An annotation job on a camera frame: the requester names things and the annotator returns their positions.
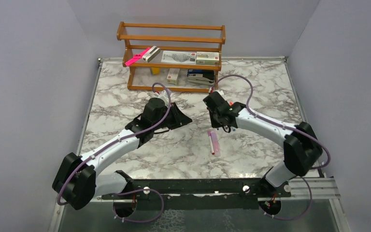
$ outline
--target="red object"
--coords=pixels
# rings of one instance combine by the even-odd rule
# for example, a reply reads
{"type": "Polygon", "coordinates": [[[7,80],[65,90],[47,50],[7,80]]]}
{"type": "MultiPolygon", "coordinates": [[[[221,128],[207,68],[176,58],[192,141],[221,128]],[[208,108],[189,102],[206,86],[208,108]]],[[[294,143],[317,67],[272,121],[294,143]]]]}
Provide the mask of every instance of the red object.
{"type": "Polygon", "coordinates": [[[148,47],[146,50],[142,51],[140,54],[135,54],[133,55],[133,58],[129,59],[128,61],[126,61],[126,63],[124,63],[126,66],[130,66],[132,65],[134,62],[140,60],[144,54],[146,54],[146,52],[150,50],[150,47],[148,47]]]}

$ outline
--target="stapler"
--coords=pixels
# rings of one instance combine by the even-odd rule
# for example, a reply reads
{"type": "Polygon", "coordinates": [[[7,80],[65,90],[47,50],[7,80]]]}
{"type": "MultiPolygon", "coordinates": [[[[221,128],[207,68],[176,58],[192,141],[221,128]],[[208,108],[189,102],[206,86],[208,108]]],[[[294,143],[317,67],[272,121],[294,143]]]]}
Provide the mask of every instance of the stapler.
{"type": "Polygon", "coordinates": [[[147,63],[150,62],[154,57],[156,57],[160,53],[160,48],[156,46],[152,46],[150,50],[146,52],[146,54],[143,55],[143,60],[147,63]]]}
{"type": "Polygon", "coordinates": [[[215,81],[213,70],[195,70],[190,69],[187,72],[189,82],[212,86],[215,81]]]}

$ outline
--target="floor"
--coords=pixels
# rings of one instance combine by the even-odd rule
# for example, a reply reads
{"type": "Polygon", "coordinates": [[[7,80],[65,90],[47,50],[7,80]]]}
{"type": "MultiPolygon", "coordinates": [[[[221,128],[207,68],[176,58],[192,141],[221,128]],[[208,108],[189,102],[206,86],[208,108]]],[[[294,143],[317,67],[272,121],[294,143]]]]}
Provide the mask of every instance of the floor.
{"type": "MultiPolygon", "coordinates": [[[[255,90],[251,108],[285,122],[301,122],[283,61],[223,61],[219,76],[230,73],[246,76],[252,82],[255,90]]],[[[151,83],[159,79],[145,78],[145,82],[151,83]]],[[[103,63],[82,152],[112,139],[143,111],[152,93],[127,90],[127,79],[128,69],[122,66],[121,61],[103,63]]],[[[237,77],[224,79],[219,87],[224,91],[226,100],[232,102],[245,103],[250,91],[247,83],[237,77]]],[[[283,150],[277,144],[240,129],[229,134],[217,131],[221,154],[219,157],[211,155],[207,136],[210,117],[202,101],[205,96],[172,93],[172,101],[193,122],[155,135],[151,141],[110,165],[102,174],[123,170],[138,179],[262,177],[283,160],[283,150]]],[[[318,176],[318,173],[311,171],[308,176],[318,176]]]]}

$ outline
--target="yellow object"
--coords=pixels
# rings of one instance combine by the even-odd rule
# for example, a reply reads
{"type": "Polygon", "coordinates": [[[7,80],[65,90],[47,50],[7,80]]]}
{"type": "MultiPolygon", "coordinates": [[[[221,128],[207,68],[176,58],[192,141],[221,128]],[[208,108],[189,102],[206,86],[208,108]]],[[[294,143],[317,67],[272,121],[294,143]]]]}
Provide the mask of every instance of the yellow object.
{"type": "Polygon", "coordinates": [[[150,67],[150,72],[151,72],[152,75],[159,74],[160,73],[160,68],[150,67]]]}

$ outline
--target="marble surface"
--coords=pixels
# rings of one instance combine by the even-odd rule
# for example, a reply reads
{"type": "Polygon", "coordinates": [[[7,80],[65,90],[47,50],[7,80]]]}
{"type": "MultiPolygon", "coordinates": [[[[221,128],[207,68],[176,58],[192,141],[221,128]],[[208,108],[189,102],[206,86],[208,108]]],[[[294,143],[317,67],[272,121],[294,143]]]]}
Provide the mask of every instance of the marble surface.
{"type": "MultiPolygon", "coordinates": [[[[246,76],[252,82],[255,90],[251,108],[285,122],[301,121],[282,61],[229,60],[223,61],[222,65],[220,76],[235,73],[246,76]]],[[[121,62],[103,63],[82,152],[112,139],[143,111],[152,93],[127,90],[128,74],[128,68],[124,68],[121,62]]],[[[150,77],[147,82],[153,83],[155,79],[150,77]]],[[[228,101],[245,103],[249,95],[249,86],[237,77],[222,80],[219,87],[228,101]]],[[[202,101],[205,96],[172,93],[172,101],[193,122],[155,135],[148,143],[110,165],[102,174],[123,170],[133,178],[261,177],[283,160],[283,150],[277,144],[239,129],[229,134],[217,131],[221,154],[219,157],[211,155],[207,136],[210,117],[202,101]]],[[[310,176],[317,176],[317,173],[312,171],[310,176]]]]}

